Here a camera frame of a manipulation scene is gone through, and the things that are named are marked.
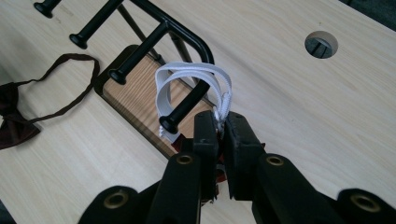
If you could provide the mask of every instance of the metal frame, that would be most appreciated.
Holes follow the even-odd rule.
[[[62,0],[46,0],[43,3],[34,3],[35,8],[48,18],[52,17],[52,10]],[[164,63],[161,55],[155,50],[154,46],[166,35],[169,34],[180,54],[182,60],[191,62],[191,57],[184,45],[187,42],[200,55],[203,63],[214,63],[214,58],[209,46],[198,35],[194,34],[188,28],[180,24],[178,21],[167,15],[158,7],[145,0],[131,0],[136,6],[147,12],[152,18],[160,24],[147,37],[141,32],[131,15],[122,5],[123,0],[109,0],[82,28],[78,34],[70,35],[70,40],[82,49],[88,47],[87,41],[106,21],[106,19],[117,9],[122,17],[130,24],[138,37],[142,40],[142,44],[131,54],[126,61],[118,68],[109,71],[109,75],[121,85],[126,83],[126,76],[134,69],[134,67],[143,59],[145,55],[151,53],[156,60]],[[180,102],[180,104],[168,116],[160,118],[161,125],[169,133],[177,133],[177,125],[190,113],[190,111],[205,97],[209,85],[202,80],[191,92]]]

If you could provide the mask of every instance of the black clamp jaw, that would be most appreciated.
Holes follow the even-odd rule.
[[[211,111],[195,116],[194,137],[169,160],[163,179],[137,193],[116,186],[100,193],[80,224],[199,223],[201,202],[216,197],[223,154],[230,198],[252,201],[257,223],[394,223],[396,210],[374,194],[345,189],[337,200],[317,192],[287,158],[266,153],[240,114],[230,112],[218,140]]]

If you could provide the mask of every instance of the dark fabric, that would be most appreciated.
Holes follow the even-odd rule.
[[[61,63],[65,63],[70,59],[76,61],[94,61],[92,78],[88,87],[73,102],[60,109],[59,111],[36,119],[25,119],[21,112],[18,110],[18,87],[32,81],[38,82],[46,79],[58,65],[60,65]],[[87,95],[87,93],[92,89],[93,83],[99,72],[99,62],[93,57],[85,54],[64,54],[55,61],[52,67],[42,78],[16,83],[10,82],[8,84],[0,86],[0,115],[3,116],[3,123],[0,127],[0,149],[14,147],[38,135],[40,133],[40,130],[38,130],[33,123],[40,120],[51,119],[61,116],[73,106],[81,102],[85,95]]]

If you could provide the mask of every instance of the wood grain surface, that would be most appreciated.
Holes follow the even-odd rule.
[[[41,77],[63,53],[83,52],[106,68],[136,35],[115,12],[88,42],[77,33],[106,0],[62,1],[51,20],[33,1],[0,4],[0,84]],[[268,152],[288,157],[324,194],[366,189],[396,206],[396,34],[336,0],[152,1],[200,36],[233,81],[232,111],[243,114]],[[158,24],[125,2],[145,34]],[[305,39],[337,40],[329,59]],[[180,61],[168,36],[156,50]],[[191,53],[199,61],[195,52]],[[90,63],[68,63],[45,83],[21,87],[19,107],[35,118],[67,104],[88,84]],[[138,191],[158,181],[165,157],[92,92],[42,133],[0,151],[0,198],[18,223],[77,223],[103,189]],[[254,223],[250,203],[219,199],[202,223]]]

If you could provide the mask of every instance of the wooden panel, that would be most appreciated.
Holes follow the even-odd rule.
[[[175,154],[175,150],[169,141],[158,137],[160,123],[155,107],[157,89],[154,74],[159,67],[158,63],[146,56],[127,76],[125,85],[110,79],[103,88],[103,95],[151,144],[166,157],[170,157]],[[171,104],[176,106],[190,91],[191,88],[183,81],[172,82]],[[192,138],[195,114],[211,109],[211,105],[201,101],[179,124],[179,131],[186,137]]]

